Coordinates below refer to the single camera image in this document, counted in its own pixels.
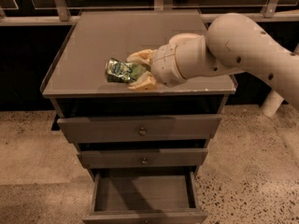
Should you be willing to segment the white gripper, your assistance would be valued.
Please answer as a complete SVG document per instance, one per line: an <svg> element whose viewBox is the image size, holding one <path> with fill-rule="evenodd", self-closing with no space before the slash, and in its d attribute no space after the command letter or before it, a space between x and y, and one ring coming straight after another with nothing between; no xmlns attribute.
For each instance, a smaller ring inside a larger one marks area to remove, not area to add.
<svg viewBox="0 0 299 224"><path fill-rule="evenodd" d="M186 82L176 63L175 44L167 44L155 49L143 49L127 57L129 63L151 66L151 72L142 74L136 82L130 83L130 90L156 90L157 81L167 87L176 87Z"/></svg>

